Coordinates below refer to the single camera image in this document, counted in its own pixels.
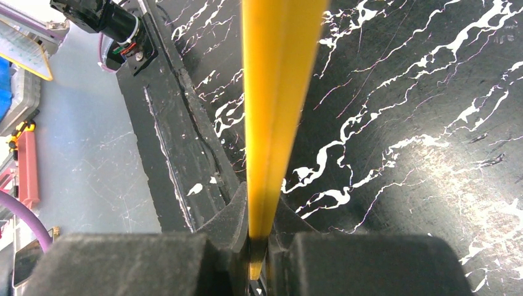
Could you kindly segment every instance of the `purple cable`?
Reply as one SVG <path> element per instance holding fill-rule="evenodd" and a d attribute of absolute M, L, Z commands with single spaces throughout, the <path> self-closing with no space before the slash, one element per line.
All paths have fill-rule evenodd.
<path fill-rule="evenodd" d="M 11 195 L 0 191 L 0 205 L 8 208 L 15 215 L 17 215 L 22 221 L 31 228 L 33 233 L 36 236 L 42 250 L 45 252 L 52 244 L 52 238 L 47 233 L 47 229 L 44 227 L 44 224 L 38 219 L 35 214 L 29 210 L 23 203 L 19 202 L 17 199 Z"/>

